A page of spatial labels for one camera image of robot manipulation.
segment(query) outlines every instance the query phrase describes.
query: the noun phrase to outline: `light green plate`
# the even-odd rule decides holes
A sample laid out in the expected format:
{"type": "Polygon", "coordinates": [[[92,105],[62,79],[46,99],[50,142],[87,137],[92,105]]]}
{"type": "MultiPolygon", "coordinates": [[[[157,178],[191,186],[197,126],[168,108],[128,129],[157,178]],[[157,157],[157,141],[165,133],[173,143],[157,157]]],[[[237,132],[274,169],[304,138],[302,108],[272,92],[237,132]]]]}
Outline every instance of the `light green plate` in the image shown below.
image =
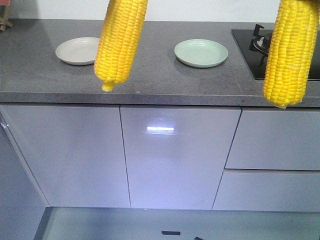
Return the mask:
{"type": "Polygon", "coordinates": [[[182,41],[175,46],[174,53],[181,62],[195,68],[217,66],[228,56],[225,46],[206,39],[182,41]]]}

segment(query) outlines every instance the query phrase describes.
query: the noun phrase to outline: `gas stove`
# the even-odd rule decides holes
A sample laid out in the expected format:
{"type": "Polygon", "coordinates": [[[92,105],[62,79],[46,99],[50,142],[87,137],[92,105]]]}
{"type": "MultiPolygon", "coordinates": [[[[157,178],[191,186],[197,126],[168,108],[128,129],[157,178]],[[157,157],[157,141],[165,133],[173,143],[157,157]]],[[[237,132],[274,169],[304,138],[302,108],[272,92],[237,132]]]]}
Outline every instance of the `gas stove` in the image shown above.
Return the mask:
{"type": "MultiPolygon", "coordinates": [[[[232,29],[231,32],[253,77],[263,80],[273,30],[256,24],[254,29],[232,29]]],[[[320,81],[320,33],[317,35],[308,80],[320,81]]]]}

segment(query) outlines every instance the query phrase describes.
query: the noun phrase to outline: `object on floor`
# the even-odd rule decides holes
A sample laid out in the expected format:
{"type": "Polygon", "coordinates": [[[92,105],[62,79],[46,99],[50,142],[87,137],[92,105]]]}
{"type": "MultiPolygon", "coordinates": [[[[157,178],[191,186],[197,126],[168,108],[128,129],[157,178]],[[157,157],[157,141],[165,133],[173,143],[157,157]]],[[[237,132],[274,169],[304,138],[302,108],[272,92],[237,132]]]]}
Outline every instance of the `object on floor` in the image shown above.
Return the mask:
{"type": "Polygon", "coordinates": [[[0,6],[4,6],[0,15],[0,31],[5,31],[6,26],[13,27],[13,24],[8,21],[10,0],[0,0],[0,6]]]}

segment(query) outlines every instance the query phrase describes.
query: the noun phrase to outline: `glossy cabinet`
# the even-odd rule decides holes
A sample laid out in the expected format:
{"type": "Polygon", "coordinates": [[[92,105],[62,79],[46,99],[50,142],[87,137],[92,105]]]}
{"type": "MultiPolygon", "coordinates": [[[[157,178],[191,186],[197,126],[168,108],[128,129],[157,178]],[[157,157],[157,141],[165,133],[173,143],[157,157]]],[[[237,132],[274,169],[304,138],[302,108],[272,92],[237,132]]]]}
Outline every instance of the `glossy cabinet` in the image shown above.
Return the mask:
{"type": "Polygon", "coordinates": [[[44,210],[0,126],[0,239],[34,239],[44,210]]]}
{"type": "Polygon", "coordinates": [[[53,207],[130,207],[119,106],[2,105],[53,207]]]}
{"type": "Polygon", "coordinates": [[[320,171],[320,110],[244,108],[227,169],[320,171]]]}
{"type": "Polygon", "coordinates": [[[320,173],[224,172],[214,210],[320,212],[320,173]]]}
{"type": "Polygon", "coordinates": [[[239,108],[120,108],[131,206],[210,210],[239,108]]]}

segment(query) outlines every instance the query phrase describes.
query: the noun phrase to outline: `floor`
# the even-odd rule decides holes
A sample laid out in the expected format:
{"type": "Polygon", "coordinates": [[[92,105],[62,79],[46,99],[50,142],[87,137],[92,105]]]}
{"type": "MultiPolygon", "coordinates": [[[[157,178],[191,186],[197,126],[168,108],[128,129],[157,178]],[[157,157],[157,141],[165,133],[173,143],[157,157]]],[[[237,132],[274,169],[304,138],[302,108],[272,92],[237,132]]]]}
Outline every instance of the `floor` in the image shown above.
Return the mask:
{"type": "Polygon", "coordinates": [[[47,208],[34,240],[319,240],[320,213],[47,208]]]}

